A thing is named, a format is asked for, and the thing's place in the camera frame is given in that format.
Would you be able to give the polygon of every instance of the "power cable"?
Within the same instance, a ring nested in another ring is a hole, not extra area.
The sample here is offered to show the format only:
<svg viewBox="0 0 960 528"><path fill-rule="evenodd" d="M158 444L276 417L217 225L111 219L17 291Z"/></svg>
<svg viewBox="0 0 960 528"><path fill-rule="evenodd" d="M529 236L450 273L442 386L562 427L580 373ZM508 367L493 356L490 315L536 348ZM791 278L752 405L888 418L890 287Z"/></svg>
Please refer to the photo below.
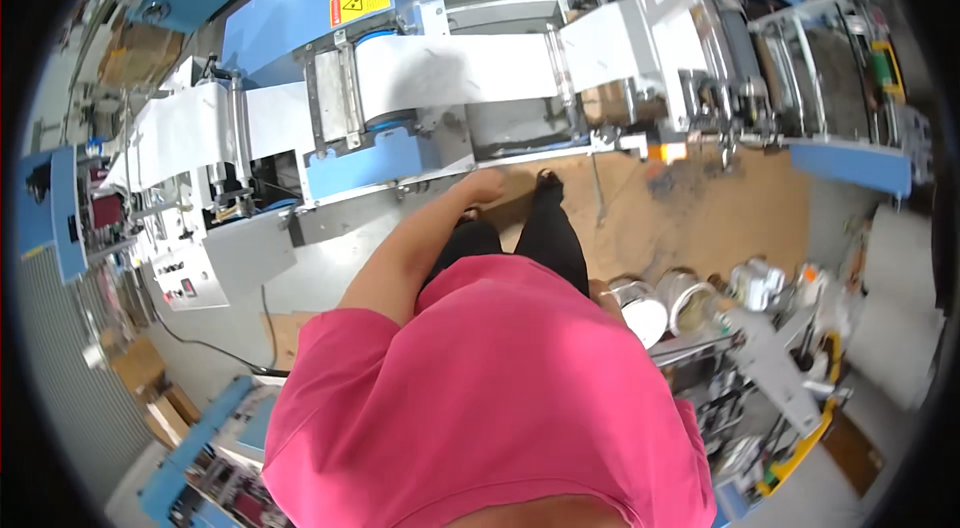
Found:
<svg viewBox="0 0 960 528"><path fill-rule="evenodd" d="M206 347L214 352L217 352L218 354L226 355L230 359L243 364L248 370L250 370L252 374L255 374L261 377L286 378L290 375L289 371L285 369L273 368L273 366L277 365L277 331L274 330L274 322L270 318L270 313L267 311L267 288L263 284L260 285L260 298L261 298L261 301L263 302L263 313L267 316L267 325L270 327L270 339L273 346L273 357L270 360L270 367L258 366L257 364L253 364L247 361L246 359L244 359L243 357L240 357L239 355L234 355L233 353L227 350L224 350L214 344L210 344L209 342L197 341L193 339L185 339L170 329L170 326L167 325L167 322L163 320L163 317L161 316L160 311L156 311L155 314L156 314L157 320L160 322L160 325L163 327L163 330L166 330L167 334L169 334L174 339L174 341L182 345L200 345L201 347Z"/></svg>

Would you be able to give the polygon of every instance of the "green component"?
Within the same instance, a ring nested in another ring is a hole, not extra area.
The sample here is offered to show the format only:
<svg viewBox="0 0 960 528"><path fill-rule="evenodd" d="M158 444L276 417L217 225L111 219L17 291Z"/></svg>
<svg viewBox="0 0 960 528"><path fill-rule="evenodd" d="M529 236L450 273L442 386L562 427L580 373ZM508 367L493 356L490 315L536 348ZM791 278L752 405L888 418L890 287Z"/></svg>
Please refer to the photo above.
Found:
<svg viewBox="0 0 960 528"><path fill-rule="evenodd" d="M870 65L873 66L873 78L881 87L891 87L895 84L894 70L890 67L890 59L882 51L870 53Z"/></svg>

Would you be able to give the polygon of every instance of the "control panel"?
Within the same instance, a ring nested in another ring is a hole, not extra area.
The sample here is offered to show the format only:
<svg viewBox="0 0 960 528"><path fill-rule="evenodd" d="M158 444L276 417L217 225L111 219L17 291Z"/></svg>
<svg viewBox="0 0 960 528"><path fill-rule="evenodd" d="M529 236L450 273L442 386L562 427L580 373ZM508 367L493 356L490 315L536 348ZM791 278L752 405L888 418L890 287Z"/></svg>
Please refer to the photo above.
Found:
<svg viewBox="0 0 960 528"><path fill-rule="evenodd" d="M163 301L174 311L230 304L203 242L156 258L153 274Z"/></svg>

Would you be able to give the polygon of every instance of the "yellow label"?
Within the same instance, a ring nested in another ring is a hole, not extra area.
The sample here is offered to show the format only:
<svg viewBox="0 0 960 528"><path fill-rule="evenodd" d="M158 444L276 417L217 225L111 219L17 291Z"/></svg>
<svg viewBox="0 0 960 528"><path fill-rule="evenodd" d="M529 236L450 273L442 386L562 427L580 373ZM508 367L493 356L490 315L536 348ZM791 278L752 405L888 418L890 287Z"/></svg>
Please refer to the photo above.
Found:
<svg viewBox="0 0 960 528"><path fill-rule="evenodd" d="M390 7L390 0L330 0L330 28Z"/></svg>

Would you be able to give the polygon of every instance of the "orange component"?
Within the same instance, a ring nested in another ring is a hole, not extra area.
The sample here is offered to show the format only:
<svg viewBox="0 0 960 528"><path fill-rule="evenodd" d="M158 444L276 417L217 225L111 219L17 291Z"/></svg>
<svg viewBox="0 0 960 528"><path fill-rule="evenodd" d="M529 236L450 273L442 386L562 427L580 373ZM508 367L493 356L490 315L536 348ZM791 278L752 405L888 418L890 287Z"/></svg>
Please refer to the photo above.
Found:
<svg viewBox="0 0 960 528"><path fill-rule="evenodd" d="M650 145L647 148L647 157L670 165L677 160L687 158L687 143L667 143L665 145Z"/></svg>

